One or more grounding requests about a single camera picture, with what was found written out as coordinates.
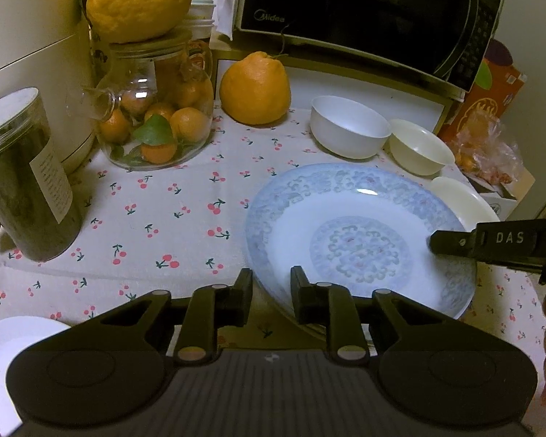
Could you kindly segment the plastic bag of fruit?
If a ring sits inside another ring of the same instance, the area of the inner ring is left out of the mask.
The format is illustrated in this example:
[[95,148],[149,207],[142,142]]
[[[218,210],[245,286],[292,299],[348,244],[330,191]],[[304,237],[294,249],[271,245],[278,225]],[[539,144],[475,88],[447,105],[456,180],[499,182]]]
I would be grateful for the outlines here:
[[459,169],[488,185],[509,185],[524,171],[517,141],[507,125],[489,111],[471,113],[447,144]]

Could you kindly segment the red orange gift box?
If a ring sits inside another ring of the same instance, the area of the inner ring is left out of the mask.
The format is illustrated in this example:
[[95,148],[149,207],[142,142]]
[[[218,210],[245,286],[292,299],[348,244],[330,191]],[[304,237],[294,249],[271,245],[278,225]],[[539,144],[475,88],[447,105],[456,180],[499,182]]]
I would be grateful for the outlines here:
[[527,80],[527,75],[515,67],[507,46],[492,39],[471,90],[462,102],[453,102],[438,136],[445,142],[452,140],[476,111],[502,117]]

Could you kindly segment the white black cardboard box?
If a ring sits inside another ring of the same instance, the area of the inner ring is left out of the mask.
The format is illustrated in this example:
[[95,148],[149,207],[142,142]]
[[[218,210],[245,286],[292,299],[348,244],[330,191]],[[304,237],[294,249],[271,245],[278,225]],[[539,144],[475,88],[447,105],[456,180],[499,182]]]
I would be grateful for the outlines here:
[[535,178],[527,169],[524,169],[518,180],[507,185],[490,185],[480,178],[471,178],[470,182],[498,218],[504,221],[528,194],[535,183]]

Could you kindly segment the stack of white cups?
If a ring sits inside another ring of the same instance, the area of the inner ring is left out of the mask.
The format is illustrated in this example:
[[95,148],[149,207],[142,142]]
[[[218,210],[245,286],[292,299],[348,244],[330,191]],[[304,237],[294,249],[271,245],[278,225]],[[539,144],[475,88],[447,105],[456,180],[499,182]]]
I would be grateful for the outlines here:
[[213,32],[215,0],[192,0],[181,25],[190,29],[196,40],[209,40]]

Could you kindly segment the small cream bowl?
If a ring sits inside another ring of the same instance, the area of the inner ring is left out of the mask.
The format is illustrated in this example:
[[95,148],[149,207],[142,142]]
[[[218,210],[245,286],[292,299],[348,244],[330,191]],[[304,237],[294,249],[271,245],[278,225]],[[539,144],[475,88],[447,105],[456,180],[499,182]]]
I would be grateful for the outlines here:
[[405,171],[419,177],[428,177],[455,164],[452,150],[431,131],[405,119],[394,118],[389,124],[389,150]]

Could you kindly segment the white rice cooker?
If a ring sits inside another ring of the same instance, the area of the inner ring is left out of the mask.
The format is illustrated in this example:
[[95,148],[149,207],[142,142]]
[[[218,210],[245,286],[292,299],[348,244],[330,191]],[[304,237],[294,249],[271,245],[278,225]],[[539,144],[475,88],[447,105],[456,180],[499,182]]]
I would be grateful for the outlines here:
[[0,98],[38,89],[58,159],[67,173],[90,153],[90,121],[67,97],[92,83],[90,43],[79,0],[0,0]]

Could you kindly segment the blue patterned porcelain plate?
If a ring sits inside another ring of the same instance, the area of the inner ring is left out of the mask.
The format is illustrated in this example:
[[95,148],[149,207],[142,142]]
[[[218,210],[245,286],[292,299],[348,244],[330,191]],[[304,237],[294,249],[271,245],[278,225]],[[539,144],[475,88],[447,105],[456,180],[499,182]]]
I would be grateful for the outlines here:
[[255,196],[245,222],[248,263],[277,307],[294,313],[290,270],[358,297],[391,289],[459,318],[476,288],[476,263],[436,256],[437,230],[461,231],[454,212],[416,182],[346,163],[296,168]]

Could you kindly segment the white plate at corner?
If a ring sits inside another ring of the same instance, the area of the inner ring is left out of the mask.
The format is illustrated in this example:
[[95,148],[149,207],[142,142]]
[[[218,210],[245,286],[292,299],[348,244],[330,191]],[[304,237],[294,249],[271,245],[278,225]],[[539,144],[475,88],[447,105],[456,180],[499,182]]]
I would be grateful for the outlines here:
[[0,435],[10,436],[21,425],[7,386],[5,375],[13,358],[28,346],[54,334],[67,330],[69,326],[33,316],[19,316],[0,320]]

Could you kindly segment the clear jar with dark tea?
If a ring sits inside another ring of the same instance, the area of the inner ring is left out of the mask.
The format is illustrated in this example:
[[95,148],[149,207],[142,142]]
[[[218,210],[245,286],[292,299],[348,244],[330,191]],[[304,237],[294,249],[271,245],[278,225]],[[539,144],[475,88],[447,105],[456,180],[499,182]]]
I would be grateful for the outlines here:
[[0,99],[0,223],[34,261],[64,253],[82,225],[35,87]]

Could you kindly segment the glass jar with kumquats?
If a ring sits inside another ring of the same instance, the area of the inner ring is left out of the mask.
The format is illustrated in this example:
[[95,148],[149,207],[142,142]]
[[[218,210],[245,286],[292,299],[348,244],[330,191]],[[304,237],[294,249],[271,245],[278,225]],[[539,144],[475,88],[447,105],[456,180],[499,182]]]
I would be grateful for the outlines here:
[[69,91],[67,112],[91,122],[103,154],[130,171],[174,166],[206,144],[214,90],[210,50],[189,29],[138,43],[112,43],[94,88]]

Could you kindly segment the black microwave oven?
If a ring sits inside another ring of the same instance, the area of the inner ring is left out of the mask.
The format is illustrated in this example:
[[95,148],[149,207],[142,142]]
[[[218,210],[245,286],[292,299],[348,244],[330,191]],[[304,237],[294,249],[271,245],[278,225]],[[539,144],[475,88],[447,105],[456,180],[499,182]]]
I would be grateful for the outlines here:
[[238,0],[236,27],[403,66],[469,91],[502,0]]

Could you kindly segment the white ceramic bowl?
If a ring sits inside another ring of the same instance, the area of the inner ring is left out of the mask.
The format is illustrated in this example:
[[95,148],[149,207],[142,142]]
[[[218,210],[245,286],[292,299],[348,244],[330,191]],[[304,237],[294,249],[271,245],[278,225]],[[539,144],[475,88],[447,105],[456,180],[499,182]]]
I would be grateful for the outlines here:
[[351,160],[377,155],[391,136],[391,125],[382,115],[337,96],[312,100],[309,129],[323,148]]

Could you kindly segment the large orange citrus on jar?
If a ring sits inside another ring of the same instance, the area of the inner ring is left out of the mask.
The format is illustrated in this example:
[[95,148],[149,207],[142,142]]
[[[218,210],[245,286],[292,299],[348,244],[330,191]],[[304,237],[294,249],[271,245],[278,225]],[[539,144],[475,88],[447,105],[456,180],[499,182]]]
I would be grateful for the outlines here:
[[107,43],[162,36],[186,16],[192,0],[86,0],[86,19]]

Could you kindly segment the orange citrus on table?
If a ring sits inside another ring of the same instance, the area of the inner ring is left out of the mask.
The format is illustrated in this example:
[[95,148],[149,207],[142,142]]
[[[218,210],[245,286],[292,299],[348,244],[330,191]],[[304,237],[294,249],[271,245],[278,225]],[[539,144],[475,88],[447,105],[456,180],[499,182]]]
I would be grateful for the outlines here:
[[290,79],[283,63],[254,51],[231,65],[220,84],[223,111],[246,125],[278,121],[291,106]]

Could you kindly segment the large cream bowl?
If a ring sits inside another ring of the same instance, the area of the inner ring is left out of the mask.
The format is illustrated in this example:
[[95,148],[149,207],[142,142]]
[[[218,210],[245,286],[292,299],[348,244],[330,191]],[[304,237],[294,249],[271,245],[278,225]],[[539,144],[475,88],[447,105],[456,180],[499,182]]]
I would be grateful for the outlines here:
[[472,231],[478,223],[500,221],[491,206],[473,188],[453,178],[434,178],[430,190],[455,213],[467,231]]

